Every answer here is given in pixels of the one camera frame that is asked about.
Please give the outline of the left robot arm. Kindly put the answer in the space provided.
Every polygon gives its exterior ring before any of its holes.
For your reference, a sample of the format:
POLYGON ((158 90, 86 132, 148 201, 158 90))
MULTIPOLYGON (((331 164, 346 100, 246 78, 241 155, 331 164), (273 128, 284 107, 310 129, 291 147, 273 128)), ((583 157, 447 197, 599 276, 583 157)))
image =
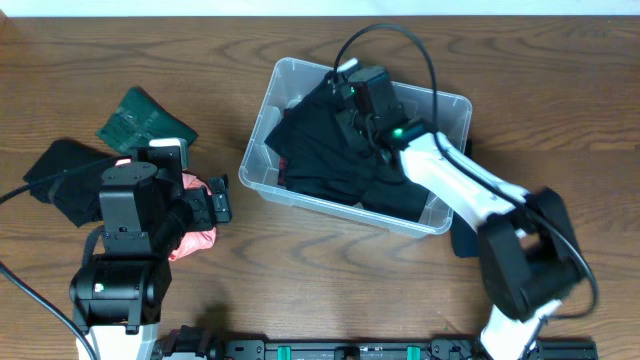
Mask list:
POLYGON ((172 281, 170 255, 187 234, 230 222, 228 179, 187 189, 180 164, 124 160, 102 175, 104 224, 70 284, 82 359, 149 359, 172 281))

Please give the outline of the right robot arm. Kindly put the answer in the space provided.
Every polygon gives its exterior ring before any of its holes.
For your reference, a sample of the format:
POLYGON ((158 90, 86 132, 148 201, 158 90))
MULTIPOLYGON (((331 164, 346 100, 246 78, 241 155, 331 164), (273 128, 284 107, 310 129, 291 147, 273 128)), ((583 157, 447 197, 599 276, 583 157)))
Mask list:
POLYGON ((563 300, 593 273, 578 247, 566 206, 545 188, 531 193, 460 152, 437 119, 414 118, 382 66, 337 66, 332 85, 345 101, 339 120, 381 159, 443 200, 476 233, 485 291, 493 303, 477 358, 526 359, 563 300))

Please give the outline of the dark navy cloth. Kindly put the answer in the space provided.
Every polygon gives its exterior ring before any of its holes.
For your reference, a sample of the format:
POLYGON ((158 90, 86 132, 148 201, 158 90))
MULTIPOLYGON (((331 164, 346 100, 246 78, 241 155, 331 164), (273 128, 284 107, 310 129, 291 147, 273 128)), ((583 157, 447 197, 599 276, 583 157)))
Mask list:
POLYGON ((450 227, 451 246, 459 258, 477 258, 479 243, 476 231, 457 213, 453 214, 450 227))

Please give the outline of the clear plastic storage bin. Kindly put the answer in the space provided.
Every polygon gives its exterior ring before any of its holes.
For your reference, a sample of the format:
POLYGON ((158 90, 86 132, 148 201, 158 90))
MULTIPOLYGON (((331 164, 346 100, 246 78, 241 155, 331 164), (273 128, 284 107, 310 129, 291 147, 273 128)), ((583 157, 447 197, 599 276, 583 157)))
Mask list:
MULTIPOLYGON (((414 238, 446 233, 454 210, 434 194, 429 195, 419 222, 411 222, 367 211, 360 205, 347 206, 302 195, 277 185, 280 157, 265 140, 283 118, 284 110, 297 105, 331 70, 330 66, 292 57, 276 62, 238 171, 241 183, 267 201, 378 226, 393 233, 414 238)), ((408 115, 426 118, 430 114, 431 89, 395 81, 393 86, 408 115)), ((439 90, 438 110, 439 129, 452 145, 465 152, 473 112, 471 101, 463 95, 439 90)))

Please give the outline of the pink cloth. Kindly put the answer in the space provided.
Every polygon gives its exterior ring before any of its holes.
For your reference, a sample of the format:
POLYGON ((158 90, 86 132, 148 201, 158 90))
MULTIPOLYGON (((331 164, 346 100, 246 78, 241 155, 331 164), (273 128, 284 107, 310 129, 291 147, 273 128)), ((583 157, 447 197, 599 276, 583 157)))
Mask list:
POLYGON ((214 245, 217 229, 188 231, 186 189, 209 186, 178 161, 123 159, 103 174, 105 250, 115 256, 175 261, 214 245))

